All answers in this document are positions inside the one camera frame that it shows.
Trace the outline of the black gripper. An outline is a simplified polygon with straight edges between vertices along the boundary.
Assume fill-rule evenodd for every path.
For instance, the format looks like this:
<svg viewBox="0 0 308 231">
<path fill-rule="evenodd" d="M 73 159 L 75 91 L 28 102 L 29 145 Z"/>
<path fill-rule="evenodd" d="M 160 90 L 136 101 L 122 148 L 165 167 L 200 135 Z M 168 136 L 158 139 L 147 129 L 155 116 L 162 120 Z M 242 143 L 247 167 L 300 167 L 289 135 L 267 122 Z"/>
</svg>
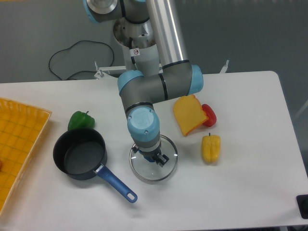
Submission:
<svg viewBox="0 0 308 231">
<path fill-rule="evenodd" d="M 168 157 L 165 154 L 161 154 L 161 145 L 155 150 L 150 152 L 141 151 L 136 145 L 132 147 L 133 153 L 139 152 L 149 162 L 156 162 L 160 167 L 168 162 Z"/>
</svg>

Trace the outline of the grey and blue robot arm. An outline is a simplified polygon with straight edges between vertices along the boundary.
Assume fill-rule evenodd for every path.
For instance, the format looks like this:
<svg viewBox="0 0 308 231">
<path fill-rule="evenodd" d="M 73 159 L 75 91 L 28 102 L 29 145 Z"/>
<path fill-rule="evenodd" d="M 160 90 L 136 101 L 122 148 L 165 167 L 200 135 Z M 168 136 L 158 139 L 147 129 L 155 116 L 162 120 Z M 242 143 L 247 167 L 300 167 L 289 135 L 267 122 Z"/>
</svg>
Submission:
<svg viewBox="0 0 308 231">
<path fill-rule="evenodd" d="M 118 91 L 135 151 L 165 165 L 154 104 L 197 93 L 204 84 L 200 68 L 188 59 L 175 2 L 86 0 L 84 7 L 95 23 L 115 21 L 113 34 L 126 60 Z"/>
</svg>

